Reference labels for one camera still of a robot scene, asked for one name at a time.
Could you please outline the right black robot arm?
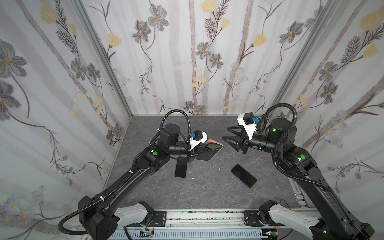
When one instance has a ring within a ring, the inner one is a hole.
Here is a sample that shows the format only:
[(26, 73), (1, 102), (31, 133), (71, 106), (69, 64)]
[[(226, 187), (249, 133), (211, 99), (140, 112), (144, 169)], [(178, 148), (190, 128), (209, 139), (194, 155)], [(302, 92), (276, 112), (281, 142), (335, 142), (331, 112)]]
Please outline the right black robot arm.
[(240, 114), (238, 125), (227, 128), (232, 136), (222, 138), (243, 154), (249, 149), (270, 153), (275, 168), (302, 188), (320, 217), (311, 220), (275, 201), (268, 201), (259, 211), (266, 221), (283, 224), (312, 240), (370, 239), (375, 233), (373, 227), (362, 223), (347, 209), (324, 179), (311, 154), (294, 144), (297, 119), (295, 107), (279, 103), (260, 117), (252, 112)]

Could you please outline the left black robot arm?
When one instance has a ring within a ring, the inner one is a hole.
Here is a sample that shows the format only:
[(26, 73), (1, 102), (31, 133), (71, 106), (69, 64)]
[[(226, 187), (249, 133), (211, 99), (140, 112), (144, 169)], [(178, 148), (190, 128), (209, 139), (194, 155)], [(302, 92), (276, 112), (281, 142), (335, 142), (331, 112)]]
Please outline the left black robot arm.
[(164, 126), (166, 118), (173, 113), (188, 115), (179, 109), (171, 110), (161, 120), (159, 129), (149, 145), (139, 152), (131, 168), (108, 188), (79, 201), (79, 209), (65, 216), (58, 223), (58, 230), (66, 235), (89, 235), (94, 240), (107, 240), (118, 229), (121, 220), (116, 214), (121, 201), (134, 188), (164, 166), (172, 155), (187, 158), (195, 154), (193, 149), (207, 141), (203, 131), (191, 131), (191, 122), (187, 120), (188, 134), (184, 136), (174, 127)]

